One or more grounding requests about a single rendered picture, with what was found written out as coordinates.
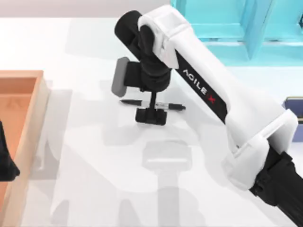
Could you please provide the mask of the blue box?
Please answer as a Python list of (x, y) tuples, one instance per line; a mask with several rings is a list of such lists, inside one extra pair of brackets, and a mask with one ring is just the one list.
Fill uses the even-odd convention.
[(303, 142), (303, 96), (288, 96), (284, 100), (283, 106), (285, 109), (290, 109), (298, 119), (293, 142)]

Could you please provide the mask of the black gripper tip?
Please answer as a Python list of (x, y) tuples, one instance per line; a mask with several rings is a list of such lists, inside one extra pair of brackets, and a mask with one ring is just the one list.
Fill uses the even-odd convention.
[(19, 175), (20, 170), (9, 153), (3, 124), (0, 121), (0, 182), (12, 182)]

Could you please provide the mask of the shallow salmon-coloured box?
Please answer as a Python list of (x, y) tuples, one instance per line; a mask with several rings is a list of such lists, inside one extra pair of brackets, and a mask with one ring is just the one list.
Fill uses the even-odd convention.
[(41, 70), (0, 70), (0, 122), (20, 175), (0, 182), (0, 227), (19, 227), (50, 90)]

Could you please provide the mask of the light blue rack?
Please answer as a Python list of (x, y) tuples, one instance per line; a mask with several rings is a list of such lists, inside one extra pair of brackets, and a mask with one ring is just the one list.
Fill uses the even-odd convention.
[(303, 0), (170, 0), (227, 66), (303, 66)]

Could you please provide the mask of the black marker pen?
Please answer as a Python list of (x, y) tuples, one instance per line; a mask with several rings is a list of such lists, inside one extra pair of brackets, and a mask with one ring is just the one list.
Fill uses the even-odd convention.
[[(135, 100), (135, 99), (122, 99), (122, 100), (120, 100), (120, 102), (123, 104), (126, 104), (126, 105), (134, 105), (134, 106), (142, 106), (142, 107), (148, 107), (150, 105), (150, 103), (148, 101)], [(186, 110), (186, 107), (184, 105), (173, 104), (173, 103), (157, 102), (154, 107), (156, 109), (173, 110), (173, 111)]]

